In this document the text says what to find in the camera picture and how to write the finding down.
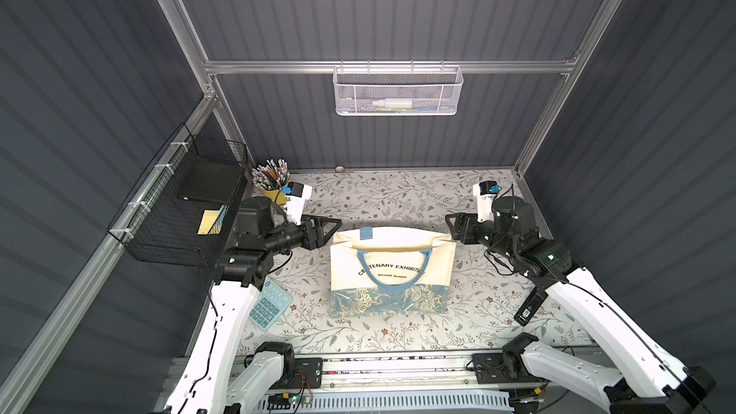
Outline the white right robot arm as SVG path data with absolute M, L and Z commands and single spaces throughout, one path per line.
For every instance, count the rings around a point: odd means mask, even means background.
M 705 404 L 715 379 L 659 346 L 578 264 L 559 241 L 541 236 L 531 204 L 520 197 L 476 199 L 475 214 L 445 221 L 452 239 L 482 245 L 490 261 L 506 258 L 509 270 L 534 285 L 515 320 L 525 325 L 546 299 L 559 303 L 610 358 L 610 367 L 520 333 L 501 350 L 494 369 L 507 381 L 551 381 L 608 413 L 691 413 Z

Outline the yellow sticky note pad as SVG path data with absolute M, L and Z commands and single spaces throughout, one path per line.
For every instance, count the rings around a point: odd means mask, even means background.
M 220 222 L 220 210 L 205 210 L 200 220 L 197 233 L 201 236 L 218 235 L 222 230 Z

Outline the white bottle in basket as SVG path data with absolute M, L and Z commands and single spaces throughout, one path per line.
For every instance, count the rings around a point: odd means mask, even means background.
M 412 99 L 387 98 L 372 102 L 372 107 L 377 110 L 407 110 L 413 109 Z

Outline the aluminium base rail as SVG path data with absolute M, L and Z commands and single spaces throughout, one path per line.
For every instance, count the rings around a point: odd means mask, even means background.
M 507 381 L 500 376 L 478 383 L 472 367 L 475 350 L 325 354 L 318 358 L 320 387 L 314 393 L 410 389 L 536 387 L 539 381 Z

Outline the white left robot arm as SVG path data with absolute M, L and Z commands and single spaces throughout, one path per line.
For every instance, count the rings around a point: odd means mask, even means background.
M 268 197 L 251 197 L 237 212 L 235 243 L 218 257 L 209 308 L 165 413 L 250 413 L 275 385 L 295 375 L 291 345 L 266 343 L 237 378 L 231 376 L 243 327 L 276 270 L 277 255 L 316 250 L 342 226 L 339 218 L 288 214 Z

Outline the black handheld scanner device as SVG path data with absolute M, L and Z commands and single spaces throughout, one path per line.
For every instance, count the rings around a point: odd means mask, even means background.
M 531 293 L 527 295 L 522 305 L 514 314 L 515 322 L 522 327 L 528 325 L 534 315 L 540 310 L 547 297 L 548 295 L 544 289 L 538 289 L 537 287 L 532 289 Z

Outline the teal desk calculator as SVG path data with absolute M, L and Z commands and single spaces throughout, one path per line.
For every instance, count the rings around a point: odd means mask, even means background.
M 266 332 L 289 309 L 292 303 L 292 295 L 268 277 L 264 282 L 258 301 L 249 314 L 249 319 L 257 329 Z

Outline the bundle of pencils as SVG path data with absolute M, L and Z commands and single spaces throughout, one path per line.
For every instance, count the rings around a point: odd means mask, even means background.
M 284 159 L 266 161 L 252 171 L 257 187 L 265 191 L 279 191 L 291 182 L 291 174 L 287 161 Z

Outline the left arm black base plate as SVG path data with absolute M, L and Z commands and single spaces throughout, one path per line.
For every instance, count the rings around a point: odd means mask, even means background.
M 311 389 L 320 388 L 322 385 L 323 358 L 296 358 L 294 371 L 287 380 L 287 388 L 292 391 L 302 387 Z

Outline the yellow pencil cup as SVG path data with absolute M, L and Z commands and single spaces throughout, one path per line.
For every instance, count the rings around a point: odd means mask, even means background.
M 284 188 L 277 188 L 274 190 L 262 189 L 261 194 L 263 197 L 267 197 L 282 208 L 285 208 L 288 203 L 289 193 L 286 192 Z

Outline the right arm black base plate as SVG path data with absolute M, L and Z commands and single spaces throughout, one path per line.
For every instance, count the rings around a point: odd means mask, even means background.
M 507 352 L 472 354 L 465 369 L 478 384 L 511 383 L 519 378 L 515 360 Z

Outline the black notebook in basket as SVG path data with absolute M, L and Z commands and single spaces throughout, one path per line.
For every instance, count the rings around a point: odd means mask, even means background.
M 227 203 L 240 184 L 242 175 L 238 165 L 197 159 L 176 191 L 176 196 L 183 200 Z

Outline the cream canvas tote bag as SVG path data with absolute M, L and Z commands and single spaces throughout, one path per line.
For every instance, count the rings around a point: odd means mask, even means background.
M 337 232 L 330 246 L 331 316 L 444 314 L 456 242 L 409 227 Z

